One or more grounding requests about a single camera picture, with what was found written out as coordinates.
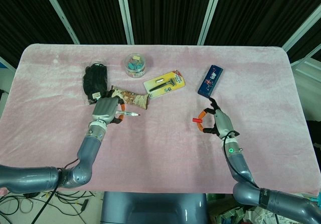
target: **robotic hand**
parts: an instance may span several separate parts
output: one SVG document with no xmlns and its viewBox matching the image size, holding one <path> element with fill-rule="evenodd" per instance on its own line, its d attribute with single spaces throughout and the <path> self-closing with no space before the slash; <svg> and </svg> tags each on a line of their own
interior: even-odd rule
<svg viewBox="0 0 321 224">
<path fill-rule="evenodd" d="M 210 98 L 212 108 L 203 110 L 197 122 L 198 128 L 204 133 L 216 134 L 223 140 L 223 152 L 233 178 L 238 181 L 233 188 L 233 196 L 244 205 L 260 206 L 275 214 L 287 217 L 300 223 L 320 224 L 321 210 L 310 200 L 276 190 L 259 188 L 246 164 L 242 149 L 239 148 L 230 118 L 221 111 L 216 101 Z M 214 115 L 213 128 L 203 128 L 201 122 L 205 114 Z"/>
<path fill-rule="evenodd" d="M 6 187 L 13 193 L 31 193 L 52 190 L 56 187 L 74 188 L 89 182 L 92 165 L 96 159 L 107 125 L 120 123 L 123 115 L 115 118 L 118 104 L 125 110 L 122 99 L 100 98 L 92 114 L 88 131 L 77 153 L 79 163 L 70 168 L 39 167 L 15 168 L 0 165 L 0 188 Z"/>
</svg>

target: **pink table cloth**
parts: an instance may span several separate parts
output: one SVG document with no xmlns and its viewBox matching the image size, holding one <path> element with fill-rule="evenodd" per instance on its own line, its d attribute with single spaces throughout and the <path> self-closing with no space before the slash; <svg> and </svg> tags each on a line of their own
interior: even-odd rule
<svg viewBox="0 0 321 224">
<path fill-rule="evenodd" d="M 126 75 L 124 58 L 141 53 L 146 74 Z M 235 184 L 216 135 L 193 117 L 207 107 L 197 94 L 210 65 L 224 69 L 212 97 L 241 135 L 239 145 L 260 187 L 316 194 L 320 172 L 286 53 L 277 47 L 42 45 L 29 46 L 0 121 L 0 164 L 63 167 L 91 121 L 82 77 L 106 61 L 108 86 L 145 94 L 143 82 L 174 69 L 186 86 L 150 100 L 147 110 L 107 128 L 91 181 L 77 190 L 231 193 Z M 213 126 L 206 117 L 204 126 Z"/>
</svg>

